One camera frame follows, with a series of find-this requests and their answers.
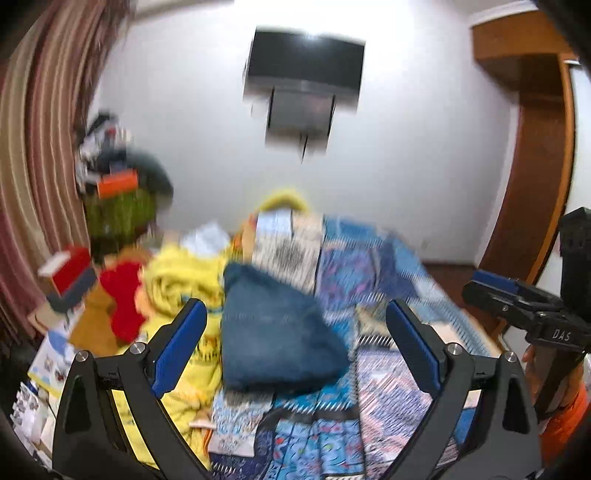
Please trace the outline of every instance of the blue gripper pad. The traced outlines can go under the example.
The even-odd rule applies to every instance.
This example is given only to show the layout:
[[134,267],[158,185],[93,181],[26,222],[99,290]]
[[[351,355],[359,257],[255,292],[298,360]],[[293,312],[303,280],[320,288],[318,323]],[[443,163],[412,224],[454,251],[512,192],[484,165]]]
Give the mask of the blue gripper pad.
[[386,326],[419,389],[437,396],[446,376],[445,343],[401,300],[386,308]]
[[173,321],[180,323],[158,360],[152,392],[157,398],[176,387],[207,323],[207,308],[199,300],[189,300]]
[[486,270],[476,270],[472,275],[472,280],[515,295],[517,295],[517,292],[519,291],[519,287],[515,281],[497,275],[496,273],[487,272]]

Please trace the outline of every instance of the yellow clothing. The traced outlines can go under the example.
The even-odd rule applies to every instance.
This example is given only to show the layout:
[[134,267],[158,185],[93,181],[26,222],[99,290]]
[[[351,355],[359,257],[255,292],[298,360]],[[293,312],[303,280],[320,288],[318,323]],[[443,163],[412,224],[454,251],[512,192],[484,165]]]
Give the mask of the yellow clothing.
[[[219,309],[223,303],[219,280],[227,261],[224,256],[196,258],[176,245],[164,247],[142,273],[142,288],[151,302],[153,315],[142,325],[140,334],[146,334],[147,341],[150,341],[162,325],[171,323],[183,306],[183,297],[195,297],[201,299],[208,309]],[[175,389],[161,399],[179,433],[207,469],[210,468],[207,454],[210,431],[192,429],[189,422],[198,411],[211,405],[222,381],[221,321],[221,313],[208,313],[205,331]],[[113,396],[135,456],[140,462],[156,467],[135,425],[125,394],[114,391]]]

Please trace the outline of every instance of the orange clothing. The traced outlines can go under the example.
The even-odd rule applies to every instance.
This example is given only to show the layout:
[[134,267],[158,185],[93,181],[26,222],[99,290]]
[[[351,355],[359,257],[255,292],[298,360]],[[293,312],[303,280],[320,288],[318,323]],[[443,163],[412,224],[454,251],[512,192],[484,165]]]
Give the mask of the orange clothing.
[[571,434],[587,411],[587,392],[581,382],[574,402],[561,413],[553,417],[542,433],[542,459],[544,465],[552,463],[562,452]]

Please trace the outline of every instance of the striped curtain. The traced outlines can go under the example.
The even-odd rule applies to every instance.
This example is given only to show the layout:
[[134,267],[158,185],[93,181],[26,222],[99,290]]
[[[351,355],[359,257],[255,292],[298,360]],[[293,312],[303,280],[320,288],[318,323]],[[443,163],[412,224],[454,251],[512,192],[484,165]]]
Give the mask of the striped curtain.
[[54,0],[0,67],[0,326],[34,335],[44,301],[37,269],[68,244],[89,245],[76,194],[76,132],[129,0]]

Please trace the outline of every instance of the brown floor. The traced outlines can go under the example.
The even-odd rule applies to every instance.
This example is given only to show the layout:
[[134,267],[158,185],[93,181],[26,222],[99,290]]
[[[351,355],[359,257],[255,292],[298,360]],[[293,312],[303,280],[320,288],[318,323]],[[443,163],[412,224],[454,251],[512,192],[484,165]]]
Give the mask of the brown floor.
[[453,300],[453,303],[461,309],[468,310],[490,335],[499,324],[499,321],[481,310],[467,306],[462,299],[462,288],[472,278],[472,273],[475,270],[474,266],[425,264],[425,267],[429,274],[435,278],[435,281],[441,285],[441,288]]

